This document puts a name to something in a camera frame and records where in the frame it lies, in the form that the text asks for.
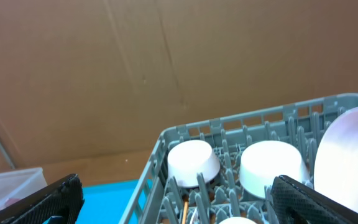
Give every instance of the blue table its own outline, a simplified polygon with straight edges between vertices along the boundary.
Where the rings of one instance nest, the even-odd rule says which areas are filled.
[[[119,223],[136,184],[137,180],[132,180],[84,187],[85,203],[77,223]],[[142,208],[145,200],[145,195],[141,194],[139,203]],[[130,223],[137,223],[134,215]]]

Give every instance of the gray plastic dish rack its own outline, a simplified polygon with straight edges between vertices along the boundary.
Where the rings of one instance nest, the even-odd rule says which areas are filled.
[[[189,201],[187,224],[195,209],[201,223],[238,216],[257,223],[278,223],[270,187],[265,188],[266,200],[261,200],[239,183],[242,152],[263,140],[288,142],[306,161],[312,181],[304,184],[313,187],[314,160],[325,130],[339,115],[357,106],[358,93],[346,93],[168,128],[157,140],[120,223],[181,223],[184,197]],[[206,184],[198,174],[199,187],[183,189],[174,178],[167,180],[167,155],[177,144],[193,139],[213,147],[221,171]],[[141,196],[145,204],[139,202]]]

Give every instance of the cardboard box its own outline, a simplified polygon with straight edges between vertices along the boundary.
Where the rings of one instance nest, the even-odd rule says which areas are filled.
[[[344,92],[358,1],[0,0],[0,138],[18,167]]]

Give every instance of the white bowl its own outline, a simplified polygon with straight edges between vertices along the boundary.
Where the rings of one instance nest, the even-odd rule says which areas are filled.
[[[175,146],[168,154],[168,178],[175,177],[179,187],[197,187],[197,173],[205,182],[213,180],[221,164],[205,141],[191,140]]]
[[[256,222],[244,217],[231,217],[221,221],[220,224],[256,224]]]
[[[249,146],[241,155],[240,183],[246,191],[265,198],[265,186],[278,175],[303,182],[310,179],[298,149],[281,141],[261,141]]]
[[[314,164],[314,189],[358,213],[358,108],[325,132]]]

